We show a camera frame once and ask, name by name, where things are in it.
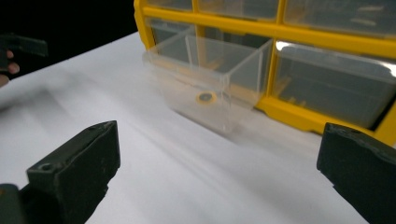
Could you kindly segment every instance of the white table surface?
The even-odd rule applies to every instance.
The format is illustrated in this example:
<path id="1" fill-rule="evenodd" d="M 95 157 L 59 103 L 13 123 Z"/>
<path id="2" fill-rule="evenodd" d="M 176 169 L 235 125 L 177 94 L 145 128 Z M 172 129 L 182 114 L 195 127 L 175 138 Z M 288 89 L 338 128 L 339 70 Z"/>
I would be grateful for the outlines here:
<path id="1" fill-rule="evenodd" d="M 138 33 L 0 89 L 0 183 L 116 120 L 121 167 L 87 223 L 367 223 L 316 168 L 321 137 L 252 111 L 226 136 L 163 101 Z"/>

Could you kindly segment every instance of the transparent bin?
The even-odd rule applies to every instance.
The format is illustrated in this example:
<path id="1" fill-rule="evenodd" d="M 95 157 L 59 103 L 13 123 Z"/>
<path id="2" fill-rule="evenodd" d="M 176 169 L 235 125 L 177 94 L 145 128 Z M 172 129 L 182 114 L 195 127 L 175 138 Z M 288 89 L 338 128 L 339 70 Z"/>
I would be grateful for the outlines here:
<path id="1" fill-rule="evenodd" d="M 153 7 L 192 11 L 192 0 L 147 0 L 147 3 Z"/>
<path id="2" fill-rule="evenodd" d="M 273 95 L 367 129 L 396 95 L 396 63 L 276 42 Z"/>
<path id="3" fill-rule="evenodd" d="M 227 133 L 262 97 L 270 48 L 271 41 L 254 49 L 177 35 L 149 49 L 143 58 L 172 109 Z"/>
<path id="4" fill-rule="evenodd" d="M 188 32 L 193 34 L 195 32 L 193 24 L 184 22 L 147 18 L 146 25 L 151 29 L 156 44 L 180 33 Z"/>
<path id="5" fill-rule="evenodd" d="M 223 32 L 218 28 L 205 27 L 205 38 L 221 40 L 228 43 L 238 44 L 246 47 L 258 49 L 271 40 L 270 37 L 251 35 L 251 34 L 232 34 Z"/>
<path id="6" fill-rule="evenodd" d="M 288 0 L 285 23 L 359 35 L 396 36 L 396 1 Z"/>
<path id="7" fill-rule="evenodd" d="M 204 13 L 251 20 L 274 21 L 278 0 L 198 0 Z"/>

